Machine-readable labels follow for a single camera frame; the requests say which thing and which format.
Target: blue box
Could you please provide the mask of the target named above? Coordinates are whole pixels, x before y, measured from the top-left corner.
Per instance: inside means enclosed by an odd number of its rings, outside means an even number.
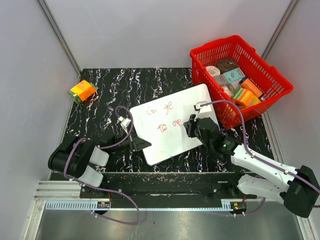
[[[233,83],[234,81],[243,79],[246,76],[244,72],[240,69],[240,67],[237,67],[231,71],[227,71],[223,75],[226,81],[228,82],[228,84]]]

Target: red handwriting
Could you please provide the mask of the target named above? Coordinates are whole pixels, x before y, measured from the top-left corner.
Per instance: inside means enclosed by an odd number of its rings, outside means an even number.
[[[179,126],[179,123],[181,123],[181,119],[173,121],[172,125],[176,127],[176,126]]]
[[[150,107],[148,107],[148,109],[146,110],[146,113],[148,115],[155,114],[156,112],[157,112],[157,109],[150,109]]]
[[[171,109],[174,108],[173,106],[171,107],[171,105],[172,105],[172,101],[168,102],[168,104],[166,104],[166,105],[164,106],[163,109],[166,109],[166,114],[165,114],[165,115],[168,115],[169,110],[171,110]]]
[[[167,130],[168,128],[167,128],[167,125],[165,125],[165,124],[160,124],[159,126],[158,126],[158,130],[160,130],[162,133],[165,131],[165,130]]]

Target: metal floor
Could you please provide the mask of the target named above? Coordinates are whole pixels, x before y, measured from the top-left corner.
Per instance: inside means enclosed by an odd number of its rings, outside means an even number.
[[[258,206],[249,203],[249,211]],[[302,240],[297,218],[283,205],[267,202],[257,214],[226,217],[222,212],[145,211],[139,225],[95,218],[89,211],[45,210],[37,240]],[[134,211],[106,215],[135,221]]]

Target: red plastic basket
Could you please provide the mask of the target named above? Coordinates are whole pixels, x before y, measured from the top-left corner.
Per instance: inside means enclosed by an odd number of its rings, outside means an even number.
[[[235,60],[244,74],[264,93],[265,101],[241,110],[244,121],[263,114],[282,96],[292,92],[294,87],[274,66],[269,66],[256,50],[247,44],[240,36],[233,35],[218,39],[190,51],[192,58],[192,82],[194,85],[205,83],[208,86],[211,99],[229,100],[230,97],[206,71],[206,66],[215,66],[223,58]],[[226,103],[214,104],[215,114],[226,129],[231,129],[241,123],[237,109]]]

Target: orange juice box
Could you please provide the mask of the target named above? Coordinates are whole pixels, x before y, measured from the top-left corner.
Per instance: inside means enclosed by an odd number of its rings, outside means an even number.
[[[99,88],[96,85],[87,82],[86,80],[82,80],[73,88],[71,88],[68,93],[77,104],[81,104],[98,89]]]
[[[245,88],[238,87],[232,95],[232,100],[236,101],[237,104],[250,107],[261,103],[256,95]]]

